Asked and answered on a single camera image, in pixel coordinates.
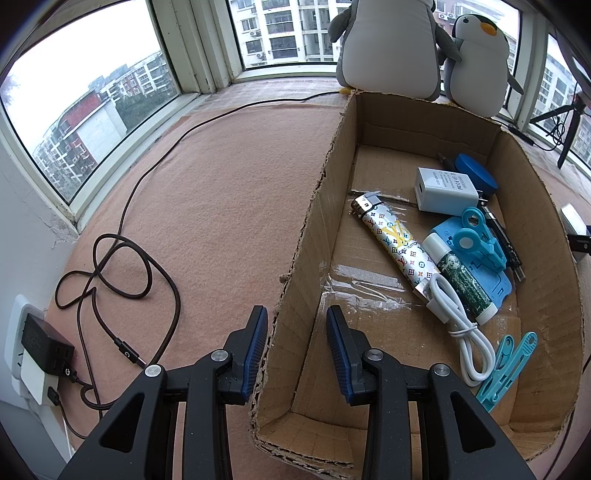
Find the white square plastic case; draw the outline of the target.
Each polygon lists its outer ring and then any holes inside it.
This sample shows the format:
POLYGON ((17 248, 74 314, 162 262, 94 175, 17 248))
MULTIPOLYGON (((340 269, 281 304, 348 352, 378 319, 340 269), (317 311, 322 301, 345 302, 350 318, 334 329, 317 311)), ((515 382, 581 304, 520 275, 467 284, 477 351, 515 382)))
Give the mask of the white square plastic case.
MULTIPOLYGON (((585 232, 585 221, 582 219, 582 217, 579 215, 579 213, 572 204, 567 203, 560 209, 560 218, 566 231, 566 234, 568 233, 570 228, 581 229, 582 233, 585 232)), ((573 255, 576 262, 583 260, 585 256, 573 255)))

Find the green printed white tube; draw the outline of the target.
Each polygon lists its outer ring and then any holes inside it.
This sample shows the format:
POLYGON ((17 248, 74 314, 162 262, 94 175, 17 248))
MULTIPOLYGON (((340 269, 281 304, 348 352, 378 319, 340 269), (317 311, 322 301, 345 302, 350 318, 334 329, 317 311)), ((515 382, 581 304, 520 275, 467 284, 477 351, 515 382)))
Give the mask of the green printed white tube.
POLYGON ((422 246, 479 325, 497 314, 498 308, 483 287, 437 233, 428 235, 422 246))

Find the black pen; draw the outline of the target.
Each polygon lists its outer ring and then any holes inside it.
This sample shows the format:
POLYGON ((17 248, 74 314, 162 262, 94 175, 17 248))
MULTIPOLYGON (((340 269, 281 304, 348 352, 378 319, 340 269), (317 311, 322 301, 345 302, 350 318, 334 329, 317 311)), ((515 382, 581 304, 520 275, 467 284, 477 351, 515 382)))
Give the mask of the black pen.
MULTIPOLYGON (((458 172, 454 164, 456 157, 449 158, 443 155, 442 153, 437 154, 438 160, 441 162, 442 166, 447 171, 458 172)), ((505 228, 501 225, 500 221, 489 207, 489 202, 491 198, 497 192, 491 197, 483 196, 479 191, 477 192, 479 194, 478 209, 480 209, 481 212, 484 214, 487 226, 499 241, 499 244, 507 258, 507 266, 513 271, 514 277, 518 282, 524 282, 526 276, 523 271, 522 261, 515 247, 511 243, 505 228)))

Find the large plush penguin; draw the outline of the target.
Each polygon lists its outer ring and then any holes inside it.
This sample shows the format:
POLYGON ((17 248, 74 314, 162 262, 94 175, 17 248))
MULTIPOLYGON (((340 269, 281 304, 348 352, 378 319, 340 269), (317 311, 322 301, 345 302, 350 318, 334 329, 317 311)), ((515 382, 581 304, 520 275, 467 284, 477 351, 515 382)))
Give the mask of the large plush penguin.
POLYGON ((335 76, 342 87, 428 101, 440 95, 440 62, 462 60, 435 20, 434 1, 353 1, 329 24, 341 43, 335 76))

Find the black wall charger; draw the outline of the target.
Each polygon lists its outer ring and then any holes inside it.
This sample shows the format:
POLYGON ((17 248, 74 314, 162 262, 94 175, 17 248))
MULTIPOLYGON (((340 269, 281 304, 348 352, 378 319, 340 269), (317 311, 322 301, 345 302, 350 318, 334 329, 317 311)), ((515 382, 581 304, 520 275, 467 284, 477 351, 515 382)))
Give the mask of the black wall charger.
POLYGON ((28 313, 21 344, 43 372, 58 377, 69 375, 74 346, 46 321, 28 313))

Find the white wall socket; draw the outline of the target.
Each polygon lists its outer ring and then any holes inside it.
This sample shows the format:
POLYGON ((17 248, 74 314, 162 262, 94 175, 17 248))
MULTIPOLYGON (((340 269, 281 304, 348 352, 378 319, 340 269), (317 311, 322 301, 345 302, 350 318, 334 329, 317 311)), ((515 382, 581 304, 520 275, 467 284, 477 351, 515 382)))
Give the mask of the white wall socket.
POLYGON ((4 348, 4 360, 11 375, 12 387, 24 399, 31 398, 31 394, 21 378, 21 364, 24 352, 22 336, 25 321, 29 314, 37 319, 44 319, 44 313, 39 308, 34 306, 24 295, 18 294, 14 299, 9 316, 4 348))

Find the patterned lighter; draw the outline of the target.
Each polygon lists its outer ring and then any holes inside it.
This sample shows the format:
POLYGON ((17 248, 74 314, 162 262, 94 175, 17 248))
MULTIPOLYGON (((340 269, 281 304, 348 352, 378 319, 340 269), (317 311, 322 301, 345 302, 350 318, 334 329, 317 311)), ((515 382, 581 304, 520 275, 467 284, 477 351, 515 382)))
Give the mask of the patterned lighter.
POLYGON ((414 293, 428 303, 432 298, 430 281, 440 271, 411 231, 376 192, 356 197, 351 207, 393 259, 414 293))

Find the brown cardboard box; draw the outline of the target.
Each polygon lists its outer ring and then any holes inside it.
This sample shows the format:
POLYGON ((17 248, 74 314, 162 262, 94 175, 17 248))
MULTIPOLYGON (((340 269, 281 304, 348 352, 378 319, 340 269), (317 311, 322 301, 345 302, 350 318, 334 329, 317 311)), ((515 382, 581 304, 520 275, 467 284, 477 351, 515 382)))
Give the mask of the brown cardboard box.
POLYGON ((499 125, 462 109, 403 96, 356 94, 332 139, 273 318, 252 406, 260 450, 334 478, 360 477, 369 411, 339 392, 325 313, 400 362, 460 365, 457 340, 432 312, 437 263, 423 242, 445 217, 418 207, 418 176, 442 154, 465 153, 499 182, 493 212, 526 278, 502 288, 483 326, 493 344, 538 336, 537 347, 493 417, 528 461, 546 458, 589 384, 590 264, 576 262, 558 214, 576 200, 544 174, 535 153, 499 125))

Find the pink felt mat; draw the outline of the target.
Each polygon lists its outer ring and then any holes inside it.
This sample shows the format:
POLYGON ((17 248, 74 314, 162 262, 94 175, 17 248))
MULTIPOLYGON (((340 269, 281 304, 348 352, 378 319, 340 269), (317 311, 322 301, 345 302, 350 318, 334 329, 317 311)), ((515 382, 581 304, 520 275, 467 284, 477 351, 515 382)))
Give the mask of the pink felt mat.
MULTIPOLYGON (((89 220, 68 260, 79 271, 105 249, 100 235, 121 231, 162 266, 143 299, 127 300, 118 289, 140 291, 145 272, 134 253, 122 250, 108 262, 110 287, 81 309, 51 306, 50 322, 87 358, 78 372, 97 383, 103 401, 117 397, 137 369, 116 350, 94 314, 150 358, 179 319, 162 362, 190 364, 221 346, 262 304, 273 318, 287 282, 311 196, 349 100, 339 95, 308 99, 308 85, 287 94, 281 81, 236 85, 181 118, 113 188, 89 220)), ((542 171, 558 181, 583 212, 587 187, 569 184, 553 158, 531 149, 542 171)), ((584 364, 590 337, 584 344, 584 364)), ((260 450, 252 436, 252 407, 228 411, 233 473, 238 479, 332 478, 284 462, 260 450)), ((541 479, 556 479, 590 426, 589 384, 582 386, 566 427, 546 458, 528 461, 541 479)))

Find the blue phone stand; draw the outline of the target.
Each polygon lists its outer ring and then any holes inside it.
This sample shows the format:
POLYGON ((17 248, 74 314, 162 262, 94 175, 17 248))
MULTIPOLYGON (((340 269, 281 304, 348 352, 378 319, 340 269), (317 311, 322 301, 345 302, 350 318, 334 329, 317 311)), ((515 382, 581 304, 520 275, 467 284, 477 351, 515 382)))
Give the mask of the blue phone stand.
POLYGON ((489 267, 480 257, 472 253, 460 251, 453 242, 454 235, 463 228, 460 217, 450 217, 431 232, 437 233, 456 254, 462 263, 470 270, 475 279, 483 287, 489 298, 498 309, 501 309, 504 300, 512 292, 512 284, 504 271, 496 271, 489 267))

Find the small plush penguin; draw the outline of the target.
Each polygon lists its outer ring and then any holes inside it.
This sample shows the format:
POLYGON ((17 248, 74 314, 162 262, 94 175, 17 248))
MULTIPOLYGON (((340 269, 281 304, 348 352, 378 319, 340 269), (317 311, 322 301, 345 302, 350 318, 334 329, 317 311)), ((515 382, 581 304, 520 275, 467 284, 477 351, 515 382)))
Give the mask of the small plush penguin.
POLYGON ((504 32, 489 18, 464 14, 457 18, 452 39, 460 62, 444 62, 444 89, 449 100, 482 117, 496 116, 505 103, 507 87, 523 94, 510 73, 509 43, 504 32))

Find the light blue clothespin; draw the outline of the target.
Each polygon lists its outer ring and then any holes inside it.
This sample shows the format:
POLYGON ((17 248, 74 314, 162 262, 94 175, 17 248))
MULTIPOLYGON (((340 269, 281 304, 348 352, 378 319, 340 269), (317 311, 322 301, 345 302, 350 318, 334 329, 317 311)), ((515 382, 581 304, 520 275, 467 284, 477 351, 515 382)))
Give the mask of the light blue clothespin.
POLYGON ((505 335, 496 352, 493 372, 481 385, 476 399, 488 413, 491 413, 505 394, 517 382, 538 345, 538 335, 526 332, 519 344, 512 335, 505 335))

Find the white AC/DC power adapter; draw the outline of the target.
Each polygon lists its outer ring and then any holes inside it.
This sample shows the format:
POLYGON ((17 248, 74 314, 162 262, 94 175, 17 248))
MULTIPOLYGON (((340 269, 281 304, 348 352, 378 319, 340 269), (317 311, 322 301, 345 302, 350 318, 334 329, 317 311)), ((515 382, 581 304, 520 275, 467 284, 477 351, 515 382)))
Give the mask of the white AC/DC power adapter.
POLYGON ((479 201, 468 175, 425 167, 417 169, 415 195, 421 211, 451 216, 461 216, 479 201))

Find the blue round lid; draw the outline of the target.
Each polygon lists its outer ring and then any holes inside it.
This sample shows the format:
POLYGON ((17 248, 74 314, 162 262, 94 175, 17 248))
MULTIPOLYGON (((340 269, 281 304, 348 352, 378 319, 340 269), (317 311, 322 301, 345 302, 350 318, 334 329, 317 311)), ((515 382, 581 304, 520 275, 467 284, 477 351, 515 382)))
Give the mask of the blue round lid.
POLYGON ((483 196, 491 197, 499 189, 499 185, 489 171, 477 160, 467 154, 459 154, 454 161, 456 170, 467 175, 474 187, 483 196))

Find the white plug adapter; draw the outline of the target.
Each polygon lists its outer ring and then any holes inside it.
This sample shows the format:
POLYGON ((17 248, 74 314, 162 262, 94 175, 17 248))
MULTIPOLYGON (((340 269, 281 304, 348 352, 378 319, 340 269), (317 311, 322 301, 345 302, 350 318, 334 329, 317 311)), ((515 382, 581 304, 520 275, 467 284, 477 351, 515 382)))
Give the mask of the white plug adapter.
POLYGON ((49 388, 57 389, 59 377, 44 372, 27 351, 23 352, 21 380, 38 405, 53 404, 48 391, 49 388))

